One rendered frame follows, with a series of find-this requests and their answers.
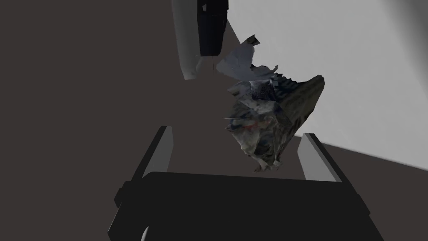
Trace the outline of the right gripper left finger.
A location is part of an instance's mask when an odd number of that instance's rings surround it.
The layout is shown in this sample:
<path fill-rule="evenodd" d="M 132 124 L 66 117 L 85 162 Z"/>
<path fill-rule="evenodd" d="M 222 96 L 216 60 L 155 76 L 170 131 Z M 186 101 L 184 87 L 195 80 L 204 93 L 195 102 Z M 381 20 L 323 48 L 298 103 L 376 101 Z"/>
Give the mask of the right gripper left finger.
<path fill-rule="evenodd" d="M 131 180 L 137 181 L 151 172 L 166 172 L 173 151 L 172 126 L 161 126 Z"/>

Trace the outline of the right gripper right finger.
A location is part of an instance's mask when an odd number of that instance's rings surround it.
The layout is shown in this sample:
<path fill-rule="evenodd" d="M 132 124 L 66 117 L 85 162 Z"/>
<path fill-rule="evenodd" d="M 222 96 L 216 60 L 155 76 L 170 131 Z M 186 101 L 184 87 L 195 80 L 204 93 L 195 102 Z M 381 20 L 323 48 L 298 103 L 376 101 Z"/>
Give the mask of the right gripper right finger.
<path fill-rule="evenodd" d="M 302 135 L 297 153 L 306 180 L 343 182 L 341 170 L 315 134 Z"/>

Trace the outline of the grey olive crumpled heap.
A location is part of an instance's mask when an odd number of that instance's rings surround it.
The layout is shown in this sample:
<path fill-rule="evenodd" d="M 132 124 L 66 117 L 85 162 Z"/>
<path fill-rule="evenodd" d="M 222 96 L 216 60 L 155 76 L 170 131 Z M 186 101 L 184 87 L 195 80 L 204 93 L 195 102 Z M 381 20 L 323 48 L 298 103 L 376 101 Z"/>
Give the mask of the grey olive crumpled heap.
<path fill-rule="evenodd" d="M 257 172 L 277 169 L 281 155 L 305 123 L 323 92 L 324 77 L 293 81 L 267 66 L 252 61 L 256 37 L 250 36 L 216 66 L 218 72 L 234 78 L 228 88 L 235 102 L 228 117 L 227 130 L 242 151 L 253 158 Z"/>

